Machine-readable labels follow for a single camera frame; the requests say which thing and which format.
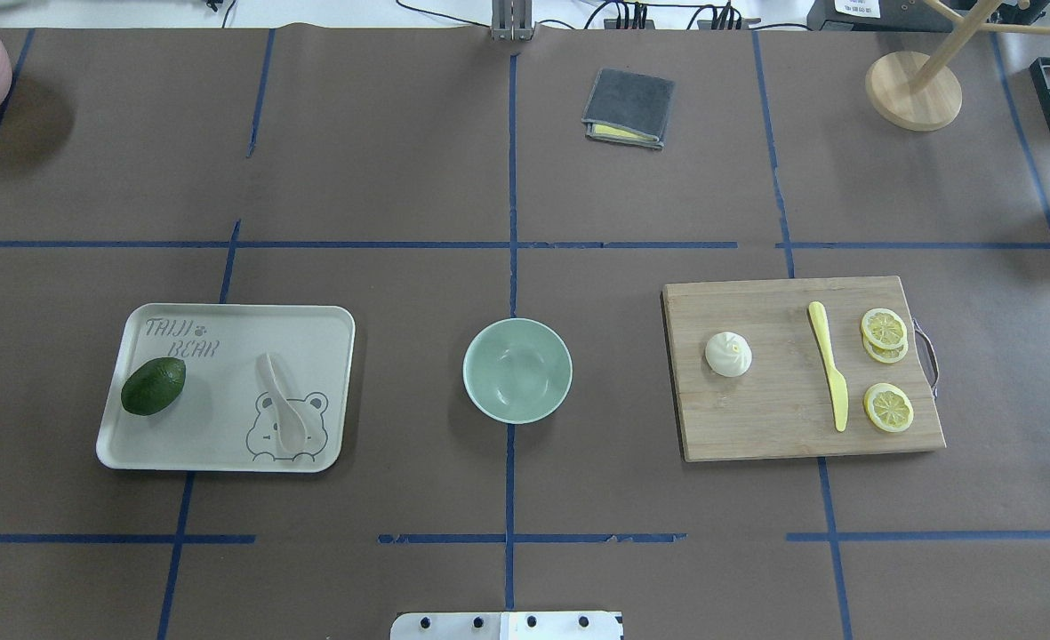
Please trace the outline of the white steamed bun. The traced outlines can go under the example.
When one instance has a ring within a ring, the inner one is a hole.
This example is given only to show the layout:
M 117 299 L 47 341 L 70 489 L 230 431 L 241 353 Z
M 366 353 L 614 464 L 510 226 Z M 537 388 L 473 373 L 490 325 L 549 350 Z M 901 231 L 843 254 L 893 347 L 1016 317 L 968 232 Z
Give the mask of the white steamed bun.
M 753 351 L 748 341 L 736 332 L 717 332 L 707 340 L 704 357 L 713 374 L 737 378 L 749 371 Z

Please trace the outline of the white ceramic spoon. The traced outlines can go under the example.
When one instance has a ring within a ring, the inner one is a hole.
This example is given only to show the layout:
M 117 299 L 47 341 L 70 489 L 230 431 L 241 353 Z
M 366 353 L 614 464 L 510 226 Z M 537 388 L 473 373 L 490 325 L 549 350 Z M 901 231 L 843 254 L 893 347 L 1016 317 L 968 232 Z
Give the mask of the white ceramic spoon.
M 279 432 L 277 438 L 279 438 L 280 446 L 285 452 L 302 453 L 309 440 L 308 425 L 304 424 L 304 419 L 286 397 L 271 353 L 262 353 L 257 356 L 256 370 L 276 414 L 277 432 Z

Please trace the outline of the light green bowl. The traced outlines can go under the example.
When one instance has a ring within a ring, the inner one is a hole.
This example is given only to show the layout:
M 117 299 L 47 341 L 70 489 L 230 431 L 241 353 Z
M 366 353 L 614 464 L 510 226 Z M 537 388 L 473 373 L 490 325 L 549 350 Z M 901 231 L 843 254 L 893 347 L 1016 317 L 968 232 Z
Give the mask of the light green bowl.
M 472 405 L 503 424 L 552 414 L 573 384 L 573 358 L 560 335 L 528 317 L 508 317 L 472 337 L 462 361 Z

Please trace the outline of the grey folded cloth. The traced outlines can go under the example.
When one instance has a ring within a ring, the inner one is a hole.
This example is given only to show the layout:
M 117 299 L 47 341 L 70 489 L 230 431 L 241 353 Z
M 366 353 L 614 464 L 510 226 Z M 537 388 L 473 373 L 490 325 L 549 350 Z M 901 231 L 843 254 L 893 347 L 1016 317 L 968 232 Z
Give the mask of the grey folded cloth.
M 598 69 L 581 118 L 586 137 L 662 150 L 675 90 L 668 78 Z

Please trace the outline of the bamboo cutting board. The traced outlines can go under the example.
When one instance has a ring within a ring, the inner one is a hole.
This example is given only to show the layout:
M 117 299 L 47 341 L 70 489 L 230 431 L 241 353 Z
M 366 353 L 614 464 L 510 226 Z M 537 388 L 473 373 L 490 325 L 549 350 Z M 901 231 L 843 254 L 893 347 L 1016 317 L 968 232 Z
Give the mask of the bamboo cutting board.
M 765 460 L 926 452 L 946 446 L 934 393 L 920 364 L 918 344 L 897 364 L 865 353 L 861 319 L 890 308 L 912 316 L 898 276 L 797 278 L 667 284 L 664 320 L 669 339 L 684 458 Z M 806 307 L 819 300 L 830 317 L 838 369 L 848 381 L 845 433 L 834 427 L 830 388 Z M 748 341 L 747 374 L 713 374 L 704 357 L 717 332 Z M 910 398 L 914 421 L 900 434 L 879 432 L 863 410 L 875 382 L 890 382 Z

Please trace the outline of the white mounting plate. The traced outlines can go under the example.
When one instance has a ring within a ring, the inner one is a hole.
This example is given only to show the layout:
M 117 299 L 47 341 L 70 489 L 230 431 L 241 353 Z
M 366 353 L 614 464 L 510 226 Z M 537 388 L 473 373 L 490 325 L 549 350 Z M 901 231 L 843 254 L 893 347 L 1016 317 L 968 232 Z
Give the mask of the white mounting plate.
M 620 612 L 407 612 L 390 639 L 623 639 Z

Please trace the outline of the white bear print tray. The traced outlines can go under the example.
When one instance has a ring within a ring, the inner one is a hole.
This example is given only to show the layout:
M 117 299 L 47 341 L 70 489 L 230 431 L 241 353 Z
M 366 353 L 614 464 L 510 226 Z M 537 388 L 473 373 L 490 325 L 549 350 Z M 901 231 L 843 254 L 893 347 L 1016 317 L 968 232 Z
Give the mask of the white bear print tray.
M 341 455 L 357 324 L 341 307 L 150 303 L 127 319 L 94 453 L 119 469 L 315 473 Z M 285 452 L 256 370 L 271 353 L 286 397 L 308 425 Z M 154 417 L 121 405 L 130 374 L 151 359 L 186 362 L 186 386 Z

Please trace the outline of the yellow plastic knife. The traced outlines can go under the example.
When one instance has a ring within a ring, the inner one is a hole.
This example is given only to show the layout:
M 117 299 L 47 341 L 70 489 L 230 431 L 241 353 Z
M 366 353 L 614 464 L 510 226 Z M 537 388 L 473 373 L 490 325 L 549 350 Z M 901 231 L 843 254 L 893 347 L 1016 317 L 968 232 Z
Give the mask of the yellow plastic knife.
M 838 369 L 837 362 L 832 346 L 832 333 L 830 333 L 830 317 L 827 311 L 819 300 L 808 303 L 806 307 L 808 321 L 812 325 L 814 340 L 820 349 L 822 369 L 827 380 L 830 388 L 830 403 L 834 417 L 834 427 L 838 433 L 845 433 L 848 428 L 849 417 L 849 393 L 848 381 Z

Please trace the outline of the upper lemon slice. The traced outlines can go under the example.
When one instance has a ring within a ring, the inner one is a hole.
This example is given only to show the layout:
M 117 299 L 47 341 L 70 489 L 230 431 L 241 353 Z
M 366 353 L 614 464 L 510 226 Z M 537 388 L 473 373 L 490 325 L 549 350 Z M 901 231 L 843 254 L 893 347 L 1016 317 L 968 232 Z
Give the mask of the upper lemon slice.
M 890 308 L 872 308 L 863 313 L 861 332 L 864 340 L 883 351 L 895 351 L 907 345 L 905 321 Z

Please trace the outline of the lemon slice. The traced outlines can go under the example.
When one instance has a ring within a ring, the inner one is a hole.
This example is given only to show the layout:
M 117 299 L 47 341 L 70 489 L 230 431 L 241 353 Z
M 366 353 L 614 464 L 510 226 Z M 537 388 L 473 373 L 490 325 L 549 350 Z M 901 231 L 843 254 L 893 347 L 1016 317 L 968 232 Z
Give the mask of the lemon slice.
M 895 351 L 907 345 L 905 321 L 890 308 L 872 308 L 863 313 L 861 332 L 864 340 L 883 351 Z
M 875 382 L 866 390 L 863 410 L 879 432 L 889 434 L 906 432 L 915 417 L 910 398 L 890 382 Z
M 907 353 L 910 353 L 910 344 L 906 340 L 902 342 L 897 348 L 880 348 L 877 345 L 870 343 L 869 340 L 862 340 L 863 349 L 865 353 L 869 354 L 872 359 L 882 364 L 895 364 L 895 362 L 900 362 Z

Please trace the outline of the middle lemon slice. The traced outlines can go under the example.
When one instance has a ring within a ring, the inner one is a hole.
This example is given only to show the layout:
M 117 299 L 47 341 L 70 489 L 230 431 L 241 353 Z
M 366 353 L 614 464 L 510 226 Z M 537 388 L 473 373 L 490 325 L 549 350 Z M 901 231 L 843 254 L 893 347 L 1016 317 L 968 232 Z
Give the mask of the middle lemon slice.
M 870 343 L 869 340 L 862 340 L 863 349 L 865 353 L 869 354 L 872 359 L 882 364 L 895 364 L 895 362 L 900 362 L 907 353 L 910 353 L 910 344 L 906 340 L 902 342 L 897 348 L 880 348 L 877 345 Z

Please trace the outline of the lower lemon slice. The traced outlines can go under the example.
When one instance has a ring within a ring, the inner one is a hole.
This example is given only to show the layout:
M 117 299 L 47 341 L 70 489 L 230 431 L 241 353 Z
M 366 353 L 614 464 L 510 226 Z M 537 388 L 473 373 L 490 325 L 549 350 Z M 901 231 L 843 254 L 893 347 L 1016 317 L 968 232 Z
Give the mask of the lower lemon slice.
M 890 382 L 875 382 L 866 390 L 863 410 L 879 432 L 889 434 L 906 432 L 915 417 L 910 398 Z

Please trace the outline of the green avocado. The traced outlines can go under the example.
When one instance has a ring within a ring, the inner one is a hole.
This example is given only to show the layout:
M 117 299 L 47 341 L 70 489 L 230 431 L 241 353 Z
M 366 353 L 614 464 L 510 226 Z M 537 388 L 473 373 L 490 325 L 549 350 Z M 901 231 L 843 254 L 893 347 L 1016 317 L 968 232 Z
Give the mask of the green avocado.
M 186 386 L 186 362 L 178 357 L 151 359 L 124 382 L 121 405 L 134 417 L 154 417 L 174 404 Z

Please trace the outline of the wooden stand with round base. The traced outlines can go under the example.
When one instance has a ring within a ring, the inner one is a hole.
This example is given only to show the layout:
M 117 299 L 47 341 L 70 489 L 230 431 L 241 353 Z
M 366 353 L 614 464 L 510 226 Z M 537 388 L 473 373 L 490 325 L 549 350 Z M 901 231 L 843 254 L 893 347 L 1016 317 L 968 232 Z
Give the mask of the wooden stand with round base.
M 914 132 L 932 132 L 954 122 L 962 109 L 963 91 L 949 62 L 976 31 L 1050 34 L 1050 26 L 989 23 L 1002 4 L 976 1 L 962 15 L 942 1 L 926 1 L 928 8 L 950 20 L 954 28 L 934 54 L 899 50 L 878 58 L 865 76 L 874 109 L 886 121 Z

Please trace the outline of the grey metal bracket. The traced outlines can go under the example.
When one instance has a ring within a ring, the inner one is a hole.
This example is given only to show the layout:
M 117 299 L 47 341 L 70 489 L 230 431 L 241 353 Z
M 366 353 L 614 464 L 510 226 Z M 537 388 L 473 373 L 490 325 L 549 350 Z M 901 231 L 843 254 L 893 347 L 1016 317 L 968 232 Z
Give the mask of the grey metal bracket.
M 536 36 L 532 0 L 492 0 L 491 9 L 494 41 L 524 42 Z

